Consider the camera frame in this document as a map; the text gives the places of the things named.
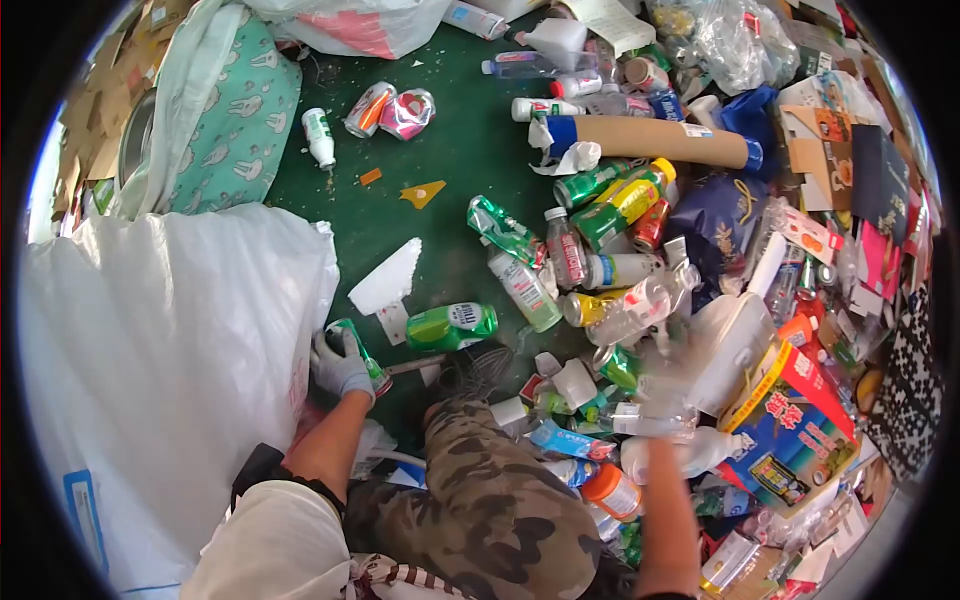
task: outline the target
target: orange plastic bottle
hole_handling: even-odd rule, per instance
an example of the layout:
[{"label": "orange plastic bottle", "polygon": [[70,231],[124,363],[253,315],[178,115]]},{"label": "orange plastic bottle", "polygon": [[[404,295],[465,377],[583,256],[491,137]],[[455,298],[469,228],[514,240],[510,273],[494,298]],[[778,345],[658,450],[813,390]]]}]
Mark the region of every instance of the orange plastic bottle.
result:
[{"label": "orange plastic bottle", "polygon": [[623,471],[610,463],[580,487],[580,493],[615,519],[629,523],[640,513],[643,493]]},{"label": "orange plastic bottle", "polygon": [[813,332],[818,328],[820,321],[816,317],[797,315],[778,329],[777,333],[784,342],[799,348],[813,339]]}]

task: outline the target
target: teal fabric with bunny print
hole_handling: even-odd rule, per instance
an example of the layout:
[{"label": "teal fabric with bunny print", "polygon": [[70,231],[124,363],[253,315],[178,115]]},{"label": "teal fabric with bunny print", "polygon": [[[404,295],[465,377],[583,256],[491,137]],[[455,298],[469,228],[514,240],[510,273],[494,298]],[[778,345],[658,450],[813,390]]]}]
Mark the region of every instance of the teal fabric with bunny print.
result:
[{"label": "teal fabric with bunny print", "polygon": [[274,182],[300,99],[300,66],[263,21],[243,10],[227,60],[183,157],[171,212],[262,203]]}]

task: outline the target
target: yellow bottle cap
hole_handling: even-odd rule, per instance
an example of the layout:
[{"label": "yellow bottle cap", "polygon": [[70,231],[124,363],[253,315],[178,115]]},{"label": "yellow bottle cap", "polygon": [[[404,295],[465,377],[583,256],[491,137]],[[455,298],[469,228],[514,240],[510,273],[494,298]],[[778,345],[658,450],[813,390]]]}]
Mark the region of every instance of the yellow bottle cap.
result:
[{"label": "yellow bottle cap", "polygon": [[671,181],[676,180],[677,178],[677,169],[673,167],[673,164],[670,163],[666,158],[657,158],[653,161],[654,166],[659,168],[664,175],[666,175],[666,182],[670,183]]}]

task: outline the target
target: orange paper scrap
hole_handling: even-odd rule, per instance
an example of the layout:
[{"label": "orange paper scrap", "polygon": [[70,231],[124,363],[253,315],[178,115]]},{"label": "orange paper scrap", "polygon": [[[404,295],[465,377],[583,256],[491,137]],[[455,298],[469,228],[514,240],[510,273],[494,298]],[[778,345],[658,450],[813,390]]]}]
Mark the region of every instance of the orange paper scrap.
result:
[{"label": "orange paper scrap", "polygon": [[380,168],[377,167],[377,168],[373,169],[372,171],[370,171],[369,173],[364,173],[363,175],[361,175],[361,176],[360,176],[360,184],[361,184],[361,185],[370,185],[371,183],[373,183],[374,181],[380,179],[381,177],[383,177],[383,174],[380,173]]},{"label": "orange paper scrap", "polygon": [[444,189],[445,185],[446,181],[433,181],[431,183],[422,183],[421,185],[401,189],[400,198],[409,200],[414,204],[414,208],[420,210],[426,206],[428,202],[433,200],[433,197],[437,195],[437,192]]}]

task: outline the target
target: black and white patterned fabric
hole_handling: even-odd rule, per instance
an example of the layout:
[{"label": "black and white patterned fabric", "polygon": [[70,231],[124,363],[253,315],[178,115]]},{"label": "black and white patterned fabric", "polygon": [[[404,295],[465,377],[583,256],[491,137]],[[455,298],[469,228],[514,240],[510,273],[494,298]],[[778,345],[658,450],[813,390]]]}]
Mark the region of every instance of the black and white patterned fabric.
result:
[{"label": "black and white patterned fabric", "polygon": [[926,285],[903,311],[867,434],[898,481],[915,478],[933,454],[944,384],[933,361]]}]

